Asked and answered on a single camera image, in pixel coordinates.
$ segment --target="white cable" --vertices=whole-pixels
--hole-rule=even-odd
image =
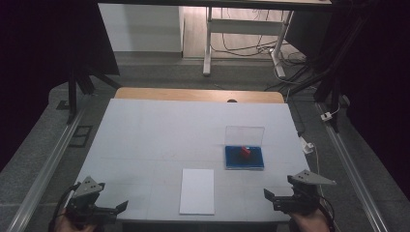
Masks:
[[[340,103],[337,105],[337,110],[335,112],[331,113],[331,115],[334,115],[334,114],[338,113],[339,110],[340,110]]]

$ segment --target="white desk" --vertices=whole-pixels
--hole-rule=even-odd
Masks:
[[[226,126],[265,127],[264,171],[224,169]],[[179,215],[183,168],[214,169],[213,216]],[[122,220],[288,221],[263,189],[292,195],[286,175],[303,169],[287,104],[113,99],[77,180],[106,183],[98,206],[130,200]]]

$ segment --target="aluminum rail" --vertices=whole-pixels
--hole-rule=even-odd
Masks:
[[[9,228],[7,229],[8,232],[22,232],[27,227],[31,216],[33,215],[37,205],[39,204],[43,196],[45,188],[47,187],[52,175],[54,174],[55,169],[57,168],[58,163],[60,162],[60,159],[63,157],[63,154],[66,151],[67,146],[69,145],[70,139],[75,132],[75,128],[84,115],[86,105],[89,102],[90,98],[91,97],[89,96],[84,96],[84,98],[81,100],[79,104],[80,109],[78,111],[78,114],[75,116],[72,123],[66,126],[56,146],[45,161],[39,175],[37,176],[33,185],[27,192],[27,195],[25,196],[23,202],[18,208],[17,213],[12,220],[12,223],[10,223]]]
[[[325,113],[319,103],[316,104],[317,111],[320,114]],[[366,212],[368,220],[373,227],[375,232],[388,232],[389,229],[386,226],[386,223],[377,208],[377,205],[374,202],[373,197],[370,192],[368,192],[367,187],[362,179],[361,174],[359,173],[356,164],[352,160],[349,152],[344,145],[343,140],[340,135],[334,131],[332,126],[329,123],[326,124],[326,131],[328,132],[340,158],[341,163],[343,164],[344,170],[347,173],[347,176],[352,183],[353,189],[356,191],[356,194],[359,200],[363,204],[363,208]]]

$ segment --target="metal frame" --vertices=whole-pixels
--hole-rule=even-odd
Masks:
[[[207,36],[205,44],[203,75],[211,74],[211,34],[244,34],[244,35],[267,35],[278,36],[275,49],[271,51],[272,60],[279,77],[285,77],[283,67],[278,57],[280,48],[286,34],[290,18],[293,12],[289,12],[284,22],[278,21],[250,21],[235,19],[212,19],[212,8],[210,7],[207,14]]]
[[[322,108],[325,106],[323,103],[317,103],[316,108],[319,114],[325,113]],[[362,179],[362,176],[357,169],[355,162],[352,160],[349,152],[344,145],[344,142],[340,135],[335,132],[332,126],[329,123],[325,123],[326,131],[329,134],[336,150],[337,154],[340,158],[341,164],[343,165],[347,176],[352,183],[353,189],[356,191],[356,194],[359,200],[363,204],[363,208],[366,212],[368,220],[373,227],[374,231],[377,232],[388,232],[389,229],[387,228],[386,222],[384,221],[379,209],[377,208],[376,203],[374,202],[373,197],[371,196],[370,192],[367,190],[367,187]]]
[[[27,192],[27,195],[24,197],[24,200],[18,208],[17,213],[15,213],[15,217],[7,229],[8,232],[24,231],[27,227],[31,216],[36,210],[36,207],[39,204],[58,163],[60,162],[60,159],[63,157],[63,154],[69,145],[76,126],[84,115],[85,108],[90,98],[91,97],[89,96],[84,96],[84,99],[80,103],[80,110],[78,111],[78,114],[76,114],[73,118],[72,123],[66,126],[52,153],[45,161],[39,175]]]

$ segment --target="cable clamp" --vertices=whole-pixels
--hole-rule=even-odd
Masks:
[[[326,112],[320,115],[320,117],[322,118],[323,122],[326,122],[332,119],[332,114],[330,112]]]

